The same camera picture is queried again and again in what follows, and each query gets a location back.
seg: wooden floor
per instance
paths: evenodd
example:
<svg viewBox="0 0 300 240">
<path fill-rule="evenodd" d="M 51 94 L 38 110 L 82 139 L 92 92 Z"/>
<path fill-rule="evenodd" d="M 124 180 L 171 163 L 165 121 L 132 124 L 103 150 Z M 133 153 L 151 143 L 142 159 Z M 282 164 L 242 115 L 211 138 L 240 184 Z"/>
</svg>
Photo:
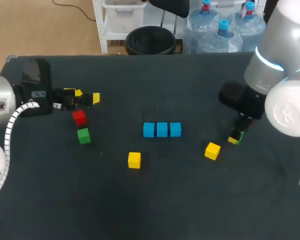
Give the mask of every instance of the wooden floor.
<svg viewBox="0 0 300 240">
<path fill-rule="evenodd" d="M 92 0 L 73 4 L 95 19 Z M 52 0 L 0 0 L 0 71 L 7 55 L 100 55 L 97 25 L 75 7 Z"/>
</svg>

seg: red cube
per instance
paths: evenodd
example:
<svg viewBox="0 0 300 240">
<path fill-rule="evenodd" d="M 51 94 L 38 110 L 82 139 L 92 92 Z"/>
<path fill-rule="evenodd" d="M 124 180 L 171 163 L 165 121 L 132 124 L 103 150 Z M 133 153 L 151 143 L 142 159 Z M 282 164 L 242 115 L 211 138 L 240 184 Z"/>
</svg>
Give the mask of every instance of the red cube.
<svg viewBox="0 0 300 240">
<path fill-rule="evenodd" d="M 75 124 L 77 126 L 81 126 L 81 125 L 84 125 L 87 123 L 86 115 L 82 109 L 80 109 L 78 111 L 74 111 L 72 113 L 72 116 L 73 116 Z"/>
</svg>

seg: white storage bin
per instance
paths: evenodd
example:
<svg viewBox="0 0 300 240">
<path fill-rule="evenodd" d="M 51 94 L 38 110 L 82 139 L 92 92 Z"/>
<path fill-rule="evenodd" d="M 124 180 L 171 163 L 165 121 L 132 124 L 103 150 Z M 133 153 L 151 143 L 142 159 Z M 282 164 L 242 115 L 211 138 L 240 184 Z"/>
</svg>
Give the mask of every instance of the white storage bin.
<svg viewBox="0 0 300 240">
<path fill-rule="evenodd" d="M 113 33 L 130 33 L 143 27 L 146 5 L 147 2 L 141 0 L 103 0 L 102 2 Z"/>
</svg>

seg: green cube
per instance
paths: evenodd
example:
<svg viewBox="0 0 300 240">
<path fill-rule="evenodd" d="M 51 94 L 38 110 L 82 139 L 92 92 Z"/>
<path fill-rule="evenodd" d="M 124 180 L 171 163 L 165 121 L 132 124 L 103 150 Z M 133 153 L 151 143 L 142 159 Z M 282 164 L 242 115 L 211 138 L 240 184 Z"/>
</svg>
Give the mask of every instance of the green cube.
<svg viewBox="0 0 300 240">
<path fill-rule="evenodd" d="M 80 129 L 80 130 L 77 131 L 77 133 L 78 133 L 78 138 L 79 138 L 80 144 L 91 143 L 88 128 Z"/>
</svg>

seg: black cable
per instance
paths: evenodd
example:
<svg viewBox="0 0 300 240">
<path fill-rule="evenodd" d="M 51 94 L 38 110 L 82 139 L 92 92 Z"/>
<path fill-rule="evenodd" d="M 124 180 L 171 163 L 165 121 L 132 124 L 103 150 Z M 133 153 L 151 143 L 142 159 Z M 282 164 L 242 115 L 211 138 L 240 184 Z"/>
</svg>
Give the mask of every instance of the black cable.
<svg viewBox="0 0 300 240">
<path fill-rule="evenodd" d="M 55 0 L 52 0 L 52 2 L 55 4 L 55 5 L 58 5 L 58 6 L 68 6 L 68 7 L 75 7 L 77 9 L 79 9 L 81 12 L 83 12 L 83 14 L 86 16 L 87 19 L 89 19 L 90 21 L 96 21 L 95 19 L 92 19 L 90 17 L 88 17 L 88 15 L 85 13 L 85 11 L 83 11 L 80 7 L 76 6 L 76 5 L 71 5 L 71 4 L 59 4 L 59 3 L 56 3 Z"/>
</svg>

